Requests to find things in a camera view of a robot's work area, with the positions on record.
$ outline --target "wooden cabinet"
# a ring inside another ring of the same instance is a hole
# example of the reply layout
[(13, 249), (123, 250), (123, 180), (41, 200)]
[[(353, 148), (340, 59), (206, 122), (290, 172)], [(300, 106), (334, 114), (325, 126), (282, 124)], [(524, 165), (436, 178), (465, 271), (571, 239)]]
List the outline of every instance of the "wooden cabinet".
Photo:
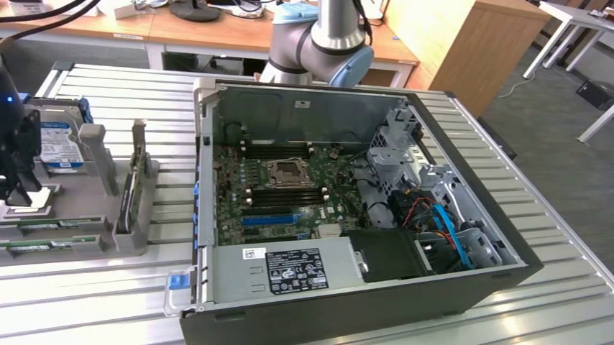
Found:
[(525, 0), (389, 0), (385, 19), (421, 60), (406, 87), (481, 116), (550, 16)]

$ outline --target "green circuit board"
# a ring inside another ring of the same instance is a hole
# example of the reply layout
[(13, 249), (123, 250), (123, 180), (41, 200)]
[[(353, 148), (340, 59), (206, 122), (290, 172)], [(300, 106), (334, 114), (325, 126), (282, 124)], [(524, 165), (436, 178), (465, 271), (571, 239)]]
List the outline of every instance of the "green circuit board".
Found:
[[(365, 226), (366, 215), (358, 188), (350, 178), (336, 181), (342, 164), (352, 155), (344, 151), (337, 159), (330, 157), (330, 145), (316, 146), (306, 159), (247, 159), (235, 147), (215, 146), (214, 168), (217, 171), (217, 237), (219, 245), (278, 242), (320, 238), (318, 227), (340, 224), (344, 230)], [(297, 217), (296, 224), (245, 226), (243, 211), (250, 209), (247, 190), (276, 189), (272, 184), (270, 166), (274, 162), (297, 162), (305, 169), (310, 188), (326, 188), (329, 200), (322, 204), (289, 206)]]

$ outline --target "gray carpet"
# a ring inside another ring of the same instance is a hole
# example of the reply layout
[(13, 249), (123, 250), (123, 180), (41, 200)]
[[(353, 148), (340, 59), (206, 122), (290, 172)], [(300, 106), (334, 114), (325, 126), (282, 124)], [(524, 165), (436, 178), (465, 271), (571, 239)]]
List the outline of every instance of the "gray carpet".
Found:
[[(536, 55), (536, 50), (528, 52), (501, 94), (524, 81)], [(141, 50), (19, 42), (7, 61), (21, 91), (33, 93), (58, 60), (147, 68), (146, 56)], [(592, 139), (592, 146), (576, 140), (603, 112), (576, 95), (580, 80), (561, 73), (575, 81), (541, 69), (532, 83), (493, 102), (484, 117), (517, 150), (522, 171), (613, 270), (614, 121)]]

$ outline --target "gray aluminum table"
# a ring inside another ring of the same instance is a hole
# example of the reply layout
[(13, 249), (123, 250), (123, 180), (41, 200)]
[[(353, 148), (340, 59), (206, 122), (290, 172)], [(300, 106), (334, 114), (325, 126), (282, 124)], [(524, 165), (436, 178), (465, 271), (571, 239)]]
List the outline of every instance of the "gray aluminum table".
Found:
[[(41, 96), (86, 96), (117, 159), (147, 119), (162, 162), (149, 251), (141, 257), (0, 267), (0, 344), (181, 344), (162, 312), (170, 270), (190, 264), (195, 147), (194, 73), (75, 65), (54, 70)], [(420, 92), (461, 153), (533, 246), (545, 268), (461, 316), (318, 344), (604, 344), (614, 341), (613, 276), (456, 98)], [(426, 139), (436, 159), (442, 159)]]

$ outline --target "black box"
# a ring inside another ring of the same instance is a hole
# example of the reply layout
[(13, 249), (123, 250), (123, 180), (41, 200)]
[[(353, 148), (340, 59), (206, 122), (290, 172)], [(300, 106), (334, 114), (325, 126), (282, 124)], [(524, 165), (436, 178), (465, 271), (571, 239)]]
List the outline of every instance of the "black box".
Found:
[(608, 110), (614, 104), (614, 85), (588, 80), (576, 93), (600, 110)]

